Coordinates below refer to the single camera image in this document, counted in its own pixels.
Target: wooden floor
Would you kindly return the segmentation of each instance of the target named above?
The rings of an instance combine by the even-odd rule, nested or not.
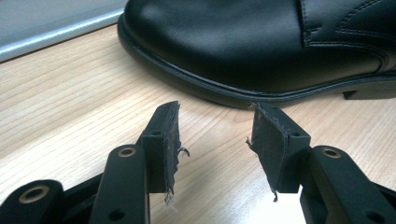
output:
[[[173,206],[151,195],[152,223],[304,223],[298,195],[272,202],[245,143],[253,112],[161,82],[125,52],[115,26],[0,64],[0,203],[33,180],[69,189],[102,173],[111,149],[135,143],[156,107],[175,100],[191,157],[180,158]],[[283,109],[312,147],[343,149],[371,180],[396,190],[396,99],[338,94]]]

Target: black leather shoe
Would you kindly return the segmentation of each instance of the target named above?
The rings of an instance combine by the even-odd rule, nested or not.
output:
[[[122,45],[225,105],[396,97],[395,0],[130,0]]]

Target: shoe upper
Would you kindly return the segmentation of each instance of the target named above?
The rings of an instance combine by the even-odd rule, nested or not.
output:
[[[131,0],[128,36],[195,77],[297,91],[396,70],[394,0]]]

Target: metal rivet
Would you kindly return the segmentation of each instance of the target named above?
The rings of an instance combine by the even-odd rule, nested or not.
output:
[[[125,147],[119,151],[120,157],[130,157],[136,153],[136,149],[132,147]]]
[[[322,149],[322,153],[323,155],[333,158],[333,159],[340,159],[341,158],[341,154],[339,152],[337,152],[334,149],[331,148],[323,148]]]
[[[20,196],[20,203],[37,202],[38,200],[44,198],[48,194],[49,191],[50,191],[50,188],[47,186],[44,186],[44,185],[35,186],[31,189],[26,190]]]

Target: shoe heel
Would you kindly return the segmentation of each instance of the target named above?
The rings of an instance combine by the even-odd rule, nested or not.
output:
[[[365,83],[355,91],[344,91],[346,100],[377,100],[396,98],[396,80]]]

